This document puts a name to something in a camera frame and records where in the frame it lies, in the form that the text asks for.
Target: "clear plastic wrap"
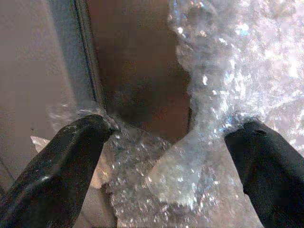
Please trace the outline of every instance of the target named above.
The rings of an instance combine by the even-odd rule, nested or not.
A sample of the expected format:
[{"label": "clear plastic wrap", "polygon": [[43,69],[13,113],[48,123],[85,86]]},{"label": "clear plastic wrap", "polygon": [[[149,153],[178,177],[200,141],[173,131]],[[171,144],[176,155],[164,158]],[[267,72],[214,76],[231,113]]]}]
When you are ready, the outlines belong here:
[{"label": "clear plastic wrap", "polygon": [[120,226],[166,225],[169,205],[150,193],[145,177],[170,144],[128,125],[122,126],[121,132],[108,142],[114,156],[108,190],[113,193],[111,202]]},{"label": "clear plastic wrap", "polygon": [[223,137],[258,118],[304,155],[304,2],[172,0],[170,8],[196,118],[146,182],[161,201],[195,211],[198,227],[262,226]]},{"label": "clear plastic wrap", "polygon": [[100,108],[98,103],[93,101],[81,103],[79,105],[56,104],[48,106],[47,113],[55,133],[73,121],[92,114],[101,115],[109,125],[117,125],[113,119],[106,115],[105,110]]},{"label": "clear plastic wrap", "polygon": [[204,140],[258,117],[304,155],[303,1],[172,0],[170,7]]}]

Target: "white wall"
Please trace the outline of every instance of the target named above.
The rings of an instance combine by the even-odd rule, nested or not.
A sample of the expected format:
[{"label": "white wall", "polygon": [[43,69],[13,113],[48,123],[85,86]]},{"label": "white wall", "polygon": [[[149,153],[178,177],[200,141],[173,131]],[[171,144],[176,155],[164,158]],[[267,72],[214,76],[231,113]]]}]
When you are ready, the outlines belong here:
[{"label": "white wall", "polygon": [[[0,186],[7,191],[36,155],[31,135],[51,139],[46,106],[94,100],[70,0],[2,0]],[[82,213],[78,227],[91,227]]]}]

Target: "wrinkled plastic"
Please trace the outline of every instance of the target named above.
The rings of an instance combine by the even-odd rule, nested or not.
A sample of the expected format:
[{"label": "wrinkled plastic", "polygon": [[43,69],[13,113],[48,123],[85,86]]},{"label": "wrinkled plastic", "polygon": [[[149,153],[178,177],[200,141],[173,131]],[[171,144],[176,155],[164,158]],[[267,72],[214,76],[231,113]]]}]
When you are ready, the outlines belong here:
[{"label": "wrinkled plastic", "polygon": [[49,106],[47,108],[47,112],[55,133],[71,122],[92,114],[101,115],[104,121],[106,121],[111,128],[118,129],[118,123],[111,117],[107,116],[106,111],[103,108],[100,108],[99,105],[93,101],[79,105],[56,104]]},{"label": "wrinkled plastic", "polygon": [[170,7],[203,139],[258,117],[304,155],[303,1],[172,0]]},{"label": "wrinkled plastic", "polygon": [[[120,129],[108,141],[113,155],[108,191],[112,193],[111,203],[119,227],[262,227],[243,193],[229,153],[223,153],[217,161],[209,157],[204,163],[189,163],[185,153],[196,156],[197,162],[201,162],[199,154],[204,154],[200,151],[203,144],[197,144],[195,134],[170,147],[163,139],[126,124]],[[218,150],[225,151],[226,146],[221,146]],[[152,170],[159,167],[160,158],[168,158],[172,152],[175,154],[170,158],[171,163],[165,162],[159,173],[165,174],[162,179],[175,181],[177,178],[180,188],[173,189],[173,184],[153,189]],[[188,186],[190,178],[197,183]],[[166,196],[168,191],[172,192],[171,201]]]},{"label": "wrinkled plastic", "polygon": [[304,155],[304,3],[172,0],[170,7],[196,118],[146,182],[161,201],[195,211],[198,227],[262,226],[223,136],[258,118]]}]

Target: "plastic sheet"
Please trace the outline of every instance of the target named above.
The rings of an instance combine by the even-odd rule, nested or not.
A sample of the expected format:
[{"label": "plastic sheet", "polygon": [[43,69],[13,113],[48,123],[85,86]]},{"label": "plastic sheet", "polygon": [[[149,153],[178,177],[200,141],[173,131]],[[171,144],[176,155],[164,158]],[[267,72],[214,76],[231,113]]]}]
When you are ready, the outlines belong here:
[{"label": "plastic sheet", "polygon": [[172,0],[179,62],[205,141],[258,117],[304,155],[304,3]]},{"label": "plastic sheet", "polygon": [[[229,153],[217,160],[210,156],[200,164],[195,164],[195,159],[192,163],[186,160],[190,153],[201,162],[197,154],[205,154],[196,134],[170,147],[161,138],[124,124],[108,142],[113,155],[108,191],[112,193],[119,227],[262,227],[243,193]],[[221,146],[217,149],[225,151],[226,146]],[[159,173],[173,182],[179,176],[179,188],[173,189],[175,185],[171,183],[154,189],[151,170],[158,167],[160,157],[167,158],[172,152],[171,163],[165,161],[166,166]],[[197,183],[188,186],[189,179]],[[171,200],[167,192],[172,193]]]},{"label": "plastic sheet", "polygon": [[262,226],[223,136],[258,118],[304,155],[304,3],[173,0],[170,7],[196,120],[146,182],[161,201],[195,211],[198,227]]},{"label": "plastic sheet", "polygon": [[93,101],[78,105],[56,104],[47,107],[47,112],[55,133],[71,122],[92,114],[101,115],[112,128],[118,128],[118,123],[107,116],[105,110]]}]

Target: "wall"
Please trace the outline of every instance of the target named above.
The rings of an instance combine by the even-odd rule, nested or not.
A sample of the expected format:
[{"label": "wall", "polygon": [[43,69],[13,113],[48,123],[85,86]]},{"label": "wall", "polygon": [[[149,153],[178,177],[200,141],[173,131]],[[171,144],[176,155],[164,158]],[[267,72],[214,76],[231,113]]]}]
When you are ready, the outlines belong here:
[{"label": "wall", "polygon": [[[96,99],[75,7],[69,0],[1,1],[0,194],[36,155],[30,135],[54,136],[48,105]],[[76,226],[91,222],[82,213]]]}]

